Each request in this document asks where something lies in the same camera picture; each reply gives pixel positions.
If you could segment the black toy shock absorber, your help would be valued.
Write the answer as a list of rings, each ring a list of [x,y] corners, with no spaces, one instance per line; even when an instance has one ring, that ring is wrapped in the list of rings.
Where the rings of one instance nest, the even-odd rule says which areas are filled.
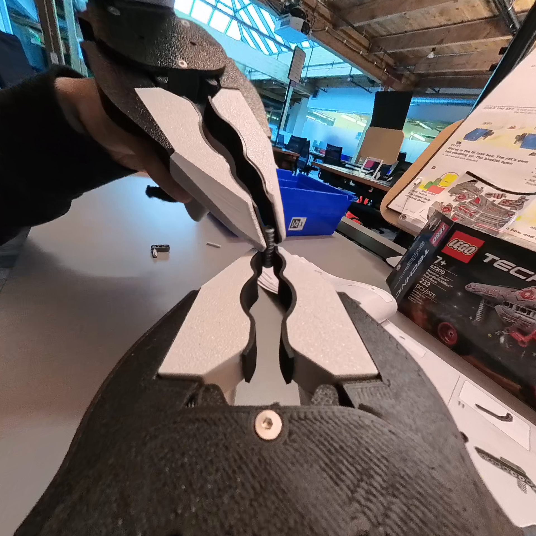
[[[263,236],[265,238],[266,248],[262,252],[262,261],[263,267],[270,268],[273,267],[274,256],[277,246],[277,229],[273,226],[264,226],[263,227]]]

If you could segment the black toy set box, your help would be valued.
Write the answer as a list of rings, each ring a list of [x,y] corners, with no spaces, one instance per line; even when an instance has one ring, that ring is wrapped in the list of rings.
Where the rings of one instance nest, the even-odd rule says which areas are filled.
[[[386,282],[399,312],[535,409],[535,251],[436,212]]]

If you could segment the long background table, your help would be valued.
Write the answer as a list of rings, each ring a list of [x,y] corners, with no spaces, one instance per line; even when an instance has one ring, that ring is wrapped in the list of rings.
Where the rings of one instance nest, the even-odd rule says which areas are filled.
[[[320,171],[327,171],[334,175],[338,175],[345,180],[353,181],[354,183],[363,184],[372,188],[376,188],[385,192],[389,192],[394,186],[386,184],[384,181],[366,178],[362,176],[358,171],[351,170],[349,168],[343,168],[339,166],[333,166],[330,164],[324,164],[316,162],[313,164],[314,167],[317,167]]]

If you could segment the blue plastic bin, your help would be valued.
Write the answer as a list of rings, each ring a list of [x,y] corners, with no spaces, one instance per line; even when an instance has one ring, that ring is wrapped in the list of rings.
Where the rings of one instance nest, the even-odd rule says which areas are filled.
[[[304,174],[277,169],[287,238],[330,236],[356,196]]]

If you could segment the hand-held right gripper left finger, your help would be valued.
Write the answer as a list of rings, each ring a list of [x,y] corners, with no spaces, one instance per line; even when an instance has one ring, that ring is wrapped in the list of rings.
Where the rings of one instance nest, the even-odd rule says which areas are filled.
[[[257,362],[255,320],[259,254],[245,253],[201,286],[159,367],[165,379],[217,385],[235,403]]]

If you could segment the grey desk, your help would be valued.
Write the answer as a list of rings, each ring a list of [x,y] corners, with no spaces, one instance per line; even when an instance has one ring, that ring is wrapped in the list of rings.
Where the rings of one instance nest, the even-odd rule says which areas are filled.
[[[75,200],[34,227],[1,290],[1,535],[13,535],[57,472],[80,421],[127,350],[188,292],[249,245],[212,217],[193,222],[180,204],[145,195],[133,176]],[[220,244],[221,249],[206,242]],[[170,245],[151,257],[151,245]],[[343,235],[287,240],[284,248],[339,278],[387,290],[390,266]],[[238,405],[298,405],[278,361],[283,315],[259,290],[251,312],[257,367]],[[535,412],[397,313],[401,331],[535,424]]]

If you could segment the person's left hand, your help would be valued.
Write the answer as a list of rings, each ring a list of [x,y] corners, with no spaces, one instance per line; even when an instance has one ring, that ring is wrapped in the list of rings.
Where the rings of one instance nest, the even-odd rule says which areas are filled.
[[[191,201],[191,196],[174,181],[151,145],[124,131],[108,117],[93,80],[57,77],[54,87],[64,116],[75,131],[92,137],[118,164],[146,172],[175,201]]]

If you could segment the black panel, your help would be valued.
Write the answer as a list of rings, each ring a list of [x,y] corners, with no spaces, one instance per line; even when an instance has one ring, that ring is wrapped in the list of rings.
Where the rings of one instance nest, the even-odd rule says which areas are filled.
[[[376,92],[369,126],[403,130],[412,97],[413,91]]]

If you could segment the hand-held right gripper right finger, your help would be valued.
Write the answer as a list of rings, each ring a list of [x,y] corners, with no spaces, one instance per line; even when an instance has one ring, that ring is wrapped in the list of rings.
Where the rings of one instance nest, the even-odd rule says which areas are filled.
[[[298,386],[300,404],[318,387],[375,382],[379,371],[334,287],[313,268],[276,250],[278,298],[285,309],[279,366],[286,383]]]

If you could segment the black desk rail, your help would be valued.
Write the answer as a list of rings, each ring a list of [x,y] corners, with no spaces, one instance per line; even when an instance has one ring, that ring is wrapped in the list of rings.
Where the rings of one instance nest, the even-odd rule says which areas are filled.
[[[383,235],[346,217],[340,220],[336,231],[383,261],[388,258],[402,257],[407,251],[406,248],[395,244]]]

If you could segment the person's left forearm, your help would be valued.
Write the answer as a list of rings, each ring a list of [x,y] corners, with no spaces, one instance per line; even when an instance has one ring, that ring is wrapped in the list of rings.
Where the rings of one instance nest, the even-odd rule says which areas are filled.
[[[84,126],[58,82],[94,80],[54,68],[1,90],[1,245],[66,214],[86,192],[137,171]]]

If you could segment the cardboard sign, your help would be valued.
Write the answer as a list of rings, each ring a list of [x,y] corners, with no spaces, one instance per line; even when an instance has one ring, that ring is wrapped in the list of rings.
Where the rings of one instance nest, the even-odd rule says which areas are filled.
[[[356,162],[373,158],[382,160],[384,164],[394,164],[398,160],[403,141],[403,130],[369,126],[362,136]]]

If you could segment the cardboard instruction board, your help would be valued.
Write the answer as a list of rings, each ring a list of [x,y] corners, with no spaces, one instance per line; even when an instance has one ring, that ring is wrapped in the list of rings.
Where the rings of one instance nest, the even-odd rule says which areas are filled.
[[[417,235],[442,214],[535,251],[535,47],[455,127],[385,197],[383,216]]]

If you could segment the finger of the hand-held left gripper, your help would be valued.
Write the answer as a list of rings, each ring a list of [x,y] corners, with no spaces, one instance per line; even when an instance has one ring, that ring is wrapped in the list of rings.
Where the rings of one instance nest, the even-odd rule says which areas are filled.
[[[207,99],[207,138],[230,166],[238,191],[250,205],[239,210],[238,229],[252,223],[250,241],[281,244],[285,215],[272,145],[239,90],[220,89]]]
[[[192,198],[258,251],[266,249],[253,201],[228,161],[204,136],[202,115],[189,99],[162,88],[137,88],[137,96],[171,144],[171,174]]]

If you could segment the hanging sign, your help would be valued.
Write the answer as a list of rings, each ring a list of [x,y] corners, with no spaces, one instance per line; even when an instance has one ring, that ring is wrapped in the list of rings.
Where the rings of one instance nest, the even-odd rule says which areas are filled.
[[[296,86],[300,82],[305,59],[306,59],[305,51],[301,49],[300,47],[296,46],[293,49],[293,56],[291,59],[291,63],[290,63],[289,71],[287,75],[290,84],[293,86]]]

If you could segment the white instruction booklet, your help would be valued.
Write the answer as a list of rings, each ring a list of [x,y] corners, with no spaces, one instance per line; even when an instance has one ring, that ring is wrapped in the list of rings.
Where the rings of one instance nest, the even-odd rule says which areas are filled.
[[[535,424],[396,327],[397,306],[389,292],[333,276],[297,255],[292,258],[356,301],[412,355],[448,406],[494,498],[524,535],[535,535]]]

